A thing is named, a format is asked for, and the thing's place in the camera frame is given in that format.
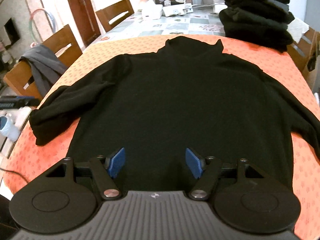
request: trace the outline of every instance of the orange tablecloth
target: orange tablecloth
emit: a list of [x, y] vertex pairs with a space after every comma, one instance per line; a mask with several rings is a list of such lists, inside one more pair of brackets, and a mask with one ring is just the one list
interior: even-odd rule
[[[167, 39], [176, 36], [146, 36], [94, 44], [65, 72], [48, 95], [61, 85], [72, 85], [89, 71], [118, 54], [155, 52], [164, 46]], [[220, 36], [185, 36], [209, 44], [215, 44], [218, 39], [221, 39], [224, 53], [234, 54], [258, 65], [265, 73], [281, 82], [320, 119], [320, 108], [287, 53], [280, 54], [272, 49]], [[17, 141], [7, 168], [22, 173], [28, 180], [34, 179], [66, 156], [78, 121], [73, 122], [66, 132], [43, 147], [35, 145], [36, 138], [28, 123]], [[301, 136], [293, 133], [292, 141], [294, 150], [293, 190], [302, 206], [295, 232], [304, 240], [314, 240], [320, 236], [320, 162], [316, 158], [313, 148]], [[13, 193], [25, 185], [19, 176], [9, 173], [4, 175], [4, 181]]]

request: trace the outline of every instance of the shirt sleeve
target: shirt sleeve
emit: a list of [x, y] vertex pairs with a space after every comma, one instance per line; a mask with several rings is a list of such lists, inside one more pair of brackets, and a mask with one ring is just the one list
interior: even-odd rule
[[128, 54], [118, 55], [95, 68], [71, 86], [61, 86], [30, 114], [36, 145], [42, 146], [64, 132], [91, 109], [100, 94], [121, 81], [132, 69]]
[[320, 159], [320, 121], [319, 119], [280, 82], [270, 78], [271, 91], [283, 111], [283, 117], [292, 132], [299, 133], [315, 150]]

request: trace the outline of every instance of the white extension socket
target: white extension socket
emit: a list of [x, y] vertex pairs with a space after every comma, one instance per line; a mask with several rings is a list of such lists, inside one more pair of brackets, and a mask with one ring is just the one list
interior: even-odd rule
[[165, 17], [174, 16], [174, 15], [184, 15], [186, 13], [193, 12], [191, 3], [164, 6], [162, 10], [164, 12]]

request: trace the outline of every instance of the black cable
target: black cable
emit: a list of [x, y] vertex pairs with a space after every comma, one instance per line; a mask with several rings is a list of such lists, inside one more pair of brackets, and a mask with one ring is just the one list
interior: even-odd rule
[[29, 181], [26, 179], [25, 176], [23, 176], [22, 174], [20, 174], [19, 172], [17, 171], [10, 171], [10, 170], [6, 170], [6, 169], [3, 169], [3, 168], [0, 168], [0, 171], [4, 171], [4, 172], [11, 172], [11, 173], [14, 173], [16, 175], [19, 175], [21, 178], [23, 178], [23, 180], [28, 184]]

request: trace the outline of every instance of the checkered tablecloth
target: checkered tablecloth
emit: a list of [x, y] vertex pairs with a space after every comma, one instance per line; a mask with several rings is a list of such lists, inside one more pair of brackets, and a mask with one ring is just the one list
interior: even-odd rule
[[141, 12], [137, 12], [99, 37], [94, 43], [168, 34], [225, 36], [219, 15], [214, 14], [212, 8], [199, 8], [183, 16], [162, 16], [158, 20], [143, 20]]

